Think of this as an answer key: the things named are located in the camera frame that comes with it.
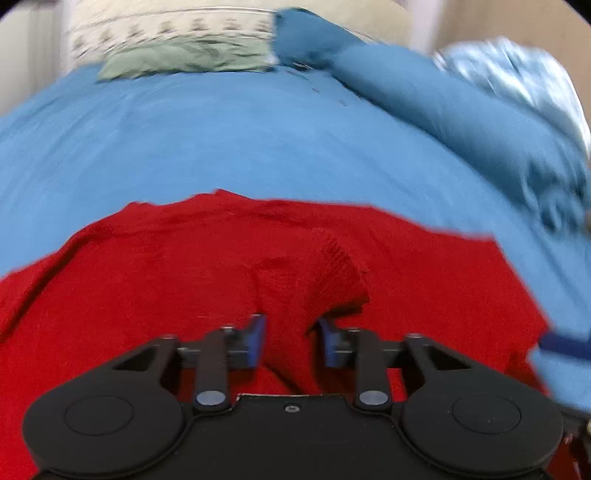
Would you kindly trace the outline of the red knit sweater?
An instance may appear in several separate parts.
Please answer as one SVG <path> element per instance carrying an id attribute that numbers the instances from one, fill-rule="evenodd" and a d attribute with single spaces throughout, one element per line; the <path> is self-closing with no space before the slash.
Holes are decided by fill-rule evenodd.
<path id="1" fill-rule="evenodd" d="M 547 323 L 497 244 L 369 207 L 218 191 L 132 203 L 1 282 L 1 475 L 35 466 L 21 436 L 41 394 L 162 335 L 197 339 L 266 315 L 245 393 L 337 392 L 314 366 L 315 321 L 416 332 L 530 385 Z"/>

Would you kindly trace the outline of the dark blue pillow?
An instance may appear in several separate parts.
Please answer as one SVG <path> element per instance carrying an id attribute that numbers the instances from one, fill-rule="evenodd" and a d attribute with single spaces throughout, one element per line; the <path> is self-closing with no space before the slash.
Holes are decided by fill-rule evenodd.
<path id="1" fill-rule="evenodd" d="M 273 15 L 273 52 L 283 66 L 325 69 L 346 48 L 365 44 L 345 28 L 304 8 L 286 8 Z"/>

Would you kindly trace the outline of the blue bed sheet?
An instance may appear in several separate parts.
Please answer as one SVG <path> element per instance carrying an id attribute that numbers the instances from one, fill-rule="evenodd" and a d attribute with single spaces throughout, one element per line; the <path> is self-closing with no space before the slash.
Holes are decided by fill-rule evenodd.
<path id="1" fill-rule="evenodd" d="M 226 191 L 369 207 L 492 239 L 546 320 L 590 330 L 590 243 L 551 231 L 424 130 L 322 71 L 99 82 L 74 71 L 1 121 L 1 282 L 132 203 Z M 538 385 L 586 409 L 590 367 L 529 350 Z"/>

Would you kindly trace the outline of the blue rolled duvet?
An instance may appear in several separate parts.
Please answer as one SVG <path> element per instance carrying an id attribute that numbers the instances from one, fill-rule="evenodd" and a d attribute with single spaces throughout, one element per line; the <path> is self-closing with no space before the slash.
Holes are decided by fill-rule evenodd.
<path id="1" fill-rule="evenodd" d="M 363 98 L 443 143 L 547 228 L 583 228 L 590 194 L 584 156 L 530 109 L 396 45 L 346 48 L 329 70 Z"/>

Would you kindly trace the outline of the cream quilted headboard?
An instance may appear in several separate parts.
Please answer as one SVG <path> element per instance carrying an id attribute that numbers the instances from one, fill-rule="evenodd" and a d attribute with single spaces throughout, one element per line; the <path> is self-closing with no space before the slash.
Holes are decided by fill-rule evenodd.
<path id="1" fill-rule="evenodd" d="M 63 3 L 62 68 L 100 62 L 111 51 L 179 36 L 273 36 L 273 15 L 303 8 L 366 41 L 406 45 L 405 1 L 82 0 Z"/>

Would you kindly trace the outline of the light blue blanket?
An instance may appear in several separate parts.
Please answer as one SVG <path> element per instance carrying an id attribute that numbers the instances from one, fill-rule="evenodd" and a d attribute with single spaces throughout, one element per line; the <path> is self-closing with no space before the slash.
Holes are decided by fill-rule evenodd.
<path id="1" fill-rule="evenodd" d="M 506 37 L 449 44 L 432 55 L 441 70 L 519 104 L 590 156 L 590 127 L 565 67 L 547 51 Z"/>

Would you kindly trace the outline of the green pillow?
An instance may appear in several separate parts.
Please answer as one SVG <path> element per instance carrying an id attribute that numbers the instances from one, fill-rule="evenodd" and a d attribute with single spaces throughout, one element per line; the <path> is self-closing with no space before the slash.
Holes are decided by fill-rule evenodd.
<path id="1" fill-rule="evenodd" d="M 106 57 L 100 81 L 174 73 L 264 72 L 279 60 L 270 43 L 249 37 L 178 37 L 138 44 Z"/>

